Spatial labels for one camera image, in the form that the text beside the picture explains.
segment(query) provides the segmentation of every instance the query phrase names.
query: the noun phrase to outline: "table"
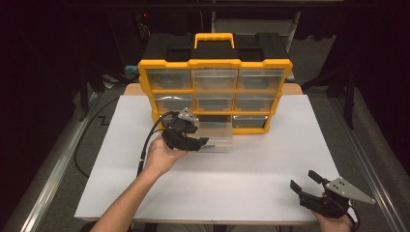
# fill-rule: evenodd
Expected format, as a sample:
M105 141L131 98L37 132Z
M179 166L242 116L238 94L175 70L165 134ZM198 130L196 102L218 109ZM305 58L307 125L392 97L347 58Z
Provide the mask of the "table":
M143 142L153 125L145 96L120 98L76 218L99 218L135 178ZM308 97L284 95L266 134L234 135L230 153L195 153L178 160L152 187L134 216L140 222L286 224L317 223L290 189L323 191L314 170L335 179L337 169Z

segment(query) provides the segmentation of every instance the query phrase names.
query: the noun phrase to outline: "gray floor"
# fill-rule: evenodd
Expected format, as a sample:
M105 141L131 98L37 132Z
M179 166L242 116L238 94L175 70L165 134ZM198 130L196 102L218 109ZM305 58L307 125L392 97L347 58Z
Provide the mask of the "gray floor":
M290 57L294 63L293 72L297 83L303 84L318 75L332 42L333 39L316 42L312 38L293 42L290 49ZM355 95L355 129L353 130L354 137L360 141L361 147L358 149L358 145L352 141L352 131L346 130L344 122L340 119L338 113L340 103L343 104L342 100L328 99L324 89L323 87L314 87L306 91L306 94L309 96L340 175L367 194L373 195L376 190L371 176L369 178L366 174L368 170L361 163L358 150L365 152L371 166L377 173L378 180L380 180L389 199L393 202L397 215L403 220L409 218L410 179L381 135L377 124L375 124L368 113L360 92L356 91ZM111 90L105 91L96 108L103 107L123 92L124 86L116 86ZM105 122L109 122L115 105L116 102L101 112L100 116L105 116ZM77 118L78 112L73 116L73 120L68 124L65 132L60 136L53 151L36 175L35 180L22 198L4 231L21 230L60 154L73 137L73 129L77 124ZM103 123L103 119L96 118L84 134L78 147L77 157L80 166L86 173L91 172L106 130L107 125ZM73 160L71 160L37 231L79 231L85 222L73 218L73 214L86 182L86 178L77 171L73 165ZM390 224L390 220L387 219L389 215L383 210L383 207L360 202L355 202L354 206L357 208L362 219L359 231L404 231L392 230L395 226ZM404 221L403 224L410 228L408 220ZM293 231L319 231L319 229L317 226L295 227Z

